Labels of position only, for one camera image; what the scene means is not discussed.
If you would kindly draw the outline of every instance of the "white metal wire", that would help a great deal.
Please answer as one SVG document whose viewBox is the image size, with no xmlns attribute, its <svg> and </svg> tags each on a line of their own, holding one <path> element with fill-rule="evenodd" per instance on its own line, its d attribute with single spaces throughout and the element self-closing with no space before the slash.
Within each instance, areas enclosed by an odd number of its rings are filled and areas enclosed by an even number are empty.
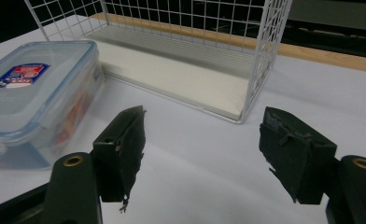
<svg viewBox="0 0 366 224">
<path fill-rule="evenodd" d="M 47 40 L 80 39 L 107 26 L 228 49 L 249 65 L 245 119 L 272 67 L 291 0 L 25 0 Z"/>
</svg>

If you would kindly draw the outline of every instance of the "label sticker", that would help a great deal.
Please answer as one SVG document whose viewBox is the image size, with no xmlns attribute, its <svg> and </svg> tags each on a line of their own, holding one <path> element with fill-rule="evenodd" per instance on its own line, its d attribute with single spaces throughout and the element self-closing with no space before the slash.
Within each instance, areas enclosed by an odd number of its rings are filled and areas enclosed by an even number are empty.
<svg viewBox="0 0 366 224">
<path fill-rule="evenodd" d="M 26 63 L 12 67 L 0 77 L 0 88 L 20 88 L 33 85 L 49 68 L 45 63 Z"/>
</svg>

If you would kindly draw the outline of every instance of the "brass screw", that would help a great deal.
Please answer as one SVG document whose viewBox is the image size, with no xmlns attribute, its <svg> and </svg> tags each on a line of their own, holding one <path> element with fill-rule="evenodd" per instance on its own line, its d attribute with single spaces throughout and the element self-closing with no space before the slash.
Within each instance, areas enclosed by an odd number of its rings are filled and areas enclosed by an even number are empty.
<svg viewBox="0 0 366 224">
<path fill-rule="evenodd" d="M 352 160 L 352 162 L 354 162 L 354 164 L 357 165 L 358 167 L 366 169 L 366 160 L 365 159 L 356 158 L 356 159 Z"/>
<path fill-rule="evenodd" d="M 84 158 L 82 156 L 72 156 L 64 160 L 63 165 L 64 166 L 76 166 L 79 165 L 84 161 Z"/>
</svg>

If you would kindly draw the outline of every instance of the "wire basket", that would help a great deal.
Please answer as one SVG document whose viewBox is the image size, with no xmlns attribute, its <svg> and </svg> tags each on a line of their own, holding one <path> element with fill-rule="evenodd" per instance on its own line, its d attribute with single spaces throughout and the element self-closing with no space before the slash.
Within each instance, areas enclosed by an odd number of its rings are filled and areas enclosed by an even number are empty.
<svg viewBox="0 0 366 224">
<path fill-rule="evenodd" d="M 234 123 L 272 68 L 291 0 L 25 0 L 47 40 L 96 41 L 105 73 Z"/>
</svg>

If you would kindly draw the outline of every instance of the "plastic food container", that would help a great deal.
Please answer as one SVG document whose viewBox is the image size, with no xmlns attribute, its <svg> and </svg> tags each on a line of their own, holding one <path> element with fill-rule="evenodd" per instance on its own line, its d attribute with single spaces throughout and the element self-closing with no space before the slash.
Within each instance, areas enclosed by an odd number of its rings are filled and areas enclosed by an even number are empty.
<svg viewBox="0 0 366 224">
<path fill-rule="evenodd" d="M 104 80 L 92 41 L 33 42 L 0 61 L 0 169 L 46 169 Z"/>
</svg>

